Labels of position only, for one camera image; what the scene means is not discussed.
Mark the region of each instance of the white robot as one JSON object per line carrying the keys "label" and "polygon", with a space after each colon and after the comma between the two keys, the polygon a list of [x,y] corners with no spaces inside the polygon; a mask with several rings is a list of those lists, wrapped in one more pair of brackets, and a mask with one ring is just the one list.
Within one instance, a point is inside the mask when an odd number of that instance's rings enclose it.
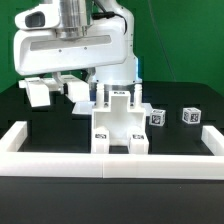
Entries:
{"label": "white robot", "polygon": [[[148,152],[146,111],[133,53],[134,18],[127,9],[116,0],[44,0],[18,14],[15,22],[20,29],[14,39],[16,71],[22,76],[39,75],[20,82],[33,107],[50,105],[49,91],[65,93],[72,102],[86,102],[89,86],[98,86],[92,153],[108,153],[109,145],[127,145],[130,153]],[[80,69],[85,70],[86,82],[61,75]],[[43,78],[46,73],[52,78]],[[134,84],[130,106],[126,90]],[[106,105],[104,90],[114,90]]]}

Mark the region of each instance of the white wall piece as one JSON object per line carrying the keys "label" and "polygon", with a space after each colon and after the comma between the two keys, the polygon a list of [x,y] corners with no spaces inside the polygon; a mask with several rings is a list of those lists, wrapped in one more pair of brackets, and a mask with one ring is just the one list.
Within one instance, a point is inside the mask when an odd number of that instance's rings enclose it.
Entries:
{"label": "white wall piece", "polygon": [[136,178],[137,156],[136,155],[105,156],[103,160],[103,178]]}
{"label": "white wall piece", "polygon": [[199,124],[201,121],[201,111],[195,107],[184,108],[182,120],[187,124]]}
{"label": "white wall piece", "polygon": [[224,179],[224,158],[213,156],[138,156],[137,178]]}
{"label": "white wall piece", "polygon": [[154,126],[163,126],[165,123],[165,110],[153,109],[150,118],[149,124]]}
{"label": "white wall piece", "polygon": [[17,152],[27,138],[27,122],[17,121],[0,140],[1,152]]}
{"label": "white wall piece", "polygon": [[201,140],[215,156],[224,156],[224,136],[213,126],[203,126]]}
{"label": "white wall piece", "polygon": [[0,153],[0,176],[100,177],[100,156],[70,153]]}

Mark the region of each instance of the white plastic part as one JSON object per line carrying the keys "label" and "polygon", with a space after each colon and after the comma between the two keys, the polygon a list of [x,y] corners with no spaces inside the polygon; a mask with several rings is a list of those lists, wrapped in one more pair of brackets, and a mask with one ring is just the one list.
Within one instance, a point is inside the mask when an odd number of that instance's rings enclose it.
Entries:
{"label": "white plastic part", "polygon": [[127,21],[127,32],[124,35],[127,50],[126,60],[122,64],[96,67],[95,80],[107,85],[130,85],[141,83],[138,77],[138,59],[133,53],[134,16],[116,0],[99,0],[107,11],[122,15]]}
{"label": "white plastic part", "polygon": [[[7,145],[22,144],[26,122],[16,122],[16,132],[4,137]],[[205,127],[215,141],[223,136],[213,127]],[[64,153],[16,152],[18,147],[3,150],[0,147],[0,176],[30,177],[95,177],[95,178],[165,178],[224,180],[224,156],[175,156],[175,155],[93,155]]]}
{"label": "white plastic part", "polygon": [[103,160],[91,154],[0,153],[0,176],[102,178]]}
{"label": "white plastic part", "polygon": [[1,152],[17,152],[27,138],[27,122],[17,121],[0,140]]}
{"label": "white plastic part", "polygon": [[182,120],[187,124],[199,124],[201,121],[201,111],[195,107],[184,108]]}
{"label": "white plastic part", "polygon": [[102,83],[97,84],[96,108],[97,109],[103,109],[104,108],[104,84],[102,84]]}
{"label": "white plastic part", "polygon": [[123,22],[95,21],[87,36],[73,41],[58,39],[54,30],[20,30],[14,38],[15,69],[33,75],[121,64],[128,54]]}
{"label": "white plastic part", "polygon": [[141,129],[131,128],[128,130],[128,151],[129,154],[148,154],[149,141]]}
{"label": "white plastic part", "polygon": [[215,156],[224,156],[224,136],[213,126],[203,126],[201,140]]}
{"label": "white plastic part", "polygon": [[150,114],[149,124],[153,126],[163,126],[165,124],[165,110],[153,109]]}
{"label": "white plastic part", "polygon": [[135,108],[141,108],[142,107],[142,85],[141,84],[136,84],[135,85],[134,107]]}
{"label": "white plastic part", "polygon": [[109,154],[109,149],[110,149],[109,131],[105,127],[93,130],[91,153]]}
{"label": "white plastic part", "polygon": [[103,178],[224,180],[223,157],[175,155],[108,155]]}
{"label": "white plastic part", "polygon": [[[73,108],[72,114],[92,115],[92,109],[95,102],[77,102]],[[146,117],[149,117],[152,112],[152,106],[150,103],[142,103],[142,106],[146,110]]]}
{"label": "white plastic part", "polygon": [[80,101],[90,101],[89,95],[89,84],[83,82],[82,80],[73,78],[69,81],[67,80],[66,83],[68,85],[68,94],[67,97],[73,102],[80,102]]}
{"label": "white plastic part", "polygon": [[[45,25],[43,27],[27,27],[25,19],[34,13],[43,13],[45,17]],[[49,29],[57,27],[60,23],[58,7],[54,4],[40,4],[37,7],[18,14],[15,17],[16,26],[21,30]]]}
{"label": "white plastic part", "polygon": [[95,102],[77,102],[73,108],[72,114],[91,115]]}
{"label": "white plastic part", "polygon": [[139,128],[141,133],[145,132],[145,108],[140,106],[140,102],[138,107],[131,106],[128,91],[110,91],[109,102],[104,105],[103,87],[98,87],[97,101],[99,100],[100,104],[96,102],[96,107],[92,110],[92,136],[98,128],[105,127],[109,131],[110,145],[128,146],[128,132],[132,127]]}
{"label": "white plastic part", "polygon": [[26,78],[26,92],[32,107],[50,105],[49,89],[40,78]]}

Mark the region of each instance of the white structure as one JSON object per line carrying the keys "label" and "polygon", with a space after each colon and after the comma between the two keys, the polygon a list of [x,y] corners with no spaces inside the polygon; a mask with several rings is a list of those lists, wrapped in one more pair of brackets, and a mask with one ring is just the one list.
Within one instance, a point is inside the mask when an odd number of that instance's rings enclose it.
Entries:
{"label": "white structure", "polygon": [[26,136],[26,122],[16,122],[0,140],[0,176],[224,180],[224,136],[214,127],[202,133],[214,156],[17,152]]}
{"label": "white structure", "polygon": [[146,110],[142,88],[135,85],[134,104],[128,91],[110,91],[104,102],[104,85],[97,86],[96,106],[92,110],[92,153],[108,153],[109,145],[127,146],[130,154],[147,154]]}

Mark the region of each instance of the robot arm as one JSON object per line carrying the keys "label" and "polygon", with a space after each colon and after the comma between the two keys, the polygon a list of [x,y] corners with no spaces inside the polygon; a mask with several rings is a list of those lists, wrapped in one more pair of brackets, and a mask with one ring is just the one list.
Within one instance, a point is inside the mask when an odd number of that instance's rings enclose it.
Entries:
{"label": "robot arm", "polygon": [[[14,38],[16,71],[22,76],[54,74],[56,87],[48,88],[54,91],[61,90],[65,80],[71,81],[60,77],[60,72],[78,69],[94,71],[94,83],[127,86],[141,82],[136,76],[137,58],[133,54],[132,14],[116,0],[95,2],[101,12],[95,16],[92,0],[45,0],[17,15],[15,21],[20,30]],[[105,11],[113,18],[92,19]]]}

